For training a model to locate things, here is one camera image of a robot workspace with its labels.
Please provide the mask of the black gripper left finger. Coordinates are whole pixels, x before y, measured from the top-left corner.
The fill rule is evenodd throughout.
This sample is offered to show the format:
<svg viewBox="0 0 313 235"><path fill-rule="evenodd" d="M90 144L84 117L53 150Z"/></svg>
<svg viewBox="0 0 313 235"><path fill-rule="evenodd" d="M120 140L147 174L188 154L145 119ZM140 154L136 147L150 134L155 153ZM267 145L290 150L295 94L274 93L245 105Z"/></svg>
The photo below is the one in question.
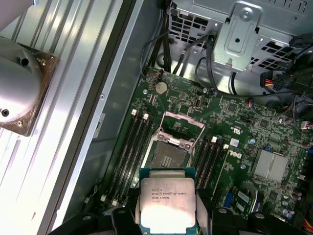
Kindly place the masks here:
<svg viewBox="0 0 313 235"><path fill-rule="evenodd" d="M124 207L113 208L106 215L81 212L58 228L51 235L138 235L140 226L135 221L139 188L131 188Z"/></svg>

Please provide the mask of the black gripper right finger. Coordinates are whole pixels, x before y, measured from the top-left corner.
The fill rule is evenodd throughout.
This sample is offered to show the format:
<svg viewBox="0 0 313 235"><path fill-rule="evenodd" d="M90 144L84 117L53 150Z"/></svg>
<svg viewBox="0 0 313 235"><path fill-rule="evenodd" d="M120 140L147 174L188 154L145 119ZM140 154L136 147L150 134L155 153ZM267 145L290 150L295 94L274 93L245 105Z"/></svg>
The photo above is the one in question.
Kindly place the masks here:
<svg viewBox="0 0 313 235"><path fill-rule="evenodd" d="M247 219L230 209L216 207L208 189L196 190L196 219L203 235L296 235L297 229L265 212L252 212Z"/></svg>

